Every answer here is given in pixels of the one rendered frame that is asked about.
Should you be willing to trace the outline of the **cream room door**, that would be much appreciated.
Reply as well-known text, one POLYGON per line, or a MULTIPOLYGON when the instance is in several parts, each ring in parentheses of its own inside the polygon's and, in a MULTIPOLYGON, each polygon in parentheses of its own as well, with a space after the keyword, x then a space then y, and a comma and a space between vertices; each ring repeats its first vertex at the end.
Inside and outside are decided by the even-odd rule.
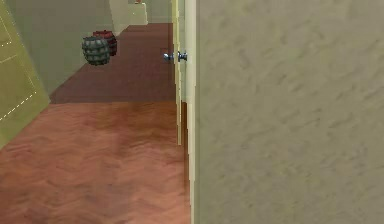
POLYGON ((197 0, 172 0, 173 47, 187 53, 188 60, 173 60, 177 105, 177 143, 185 150, 190 224, 196 221, 195 202, 195 88, 197 0))

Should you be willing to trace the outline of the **silver round door knob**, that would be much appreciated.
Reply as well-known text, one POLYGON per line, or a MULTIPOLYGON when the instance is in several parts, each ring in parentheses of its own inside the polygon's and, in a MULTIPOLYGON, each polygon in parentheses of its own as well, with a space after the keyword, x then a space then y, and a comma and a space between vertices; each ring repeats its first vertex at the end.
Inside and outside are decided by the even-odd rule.
POLYGON ((177 60, 178 62, 184 60, 184 61, 187 61, 188 60, 188 55, 187 53, 181 53, 180 51, 177 52, 177 54, 168 54, 168 53, 164 53, 163 54, 163 58, 166 60, 166 61, 171 61, 171 60, 177 60))

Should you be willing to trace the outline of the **red woven round basket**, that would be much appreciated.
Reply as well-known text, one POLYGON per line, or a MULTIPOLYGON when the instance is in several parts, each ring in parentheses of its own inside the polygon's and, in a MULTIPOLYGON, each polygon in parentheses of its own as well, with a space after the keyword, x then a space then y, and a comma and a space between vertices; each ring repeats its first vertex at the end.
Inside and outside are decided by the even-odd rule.
POLYGON ((116 53, 117 53, 117 39, 116 39, 116 37, 112 31, 110 31, 110 30, 94 31, 93 35, 104 38, 109 45, 110 55, 111 56, 116 55, 116 53))

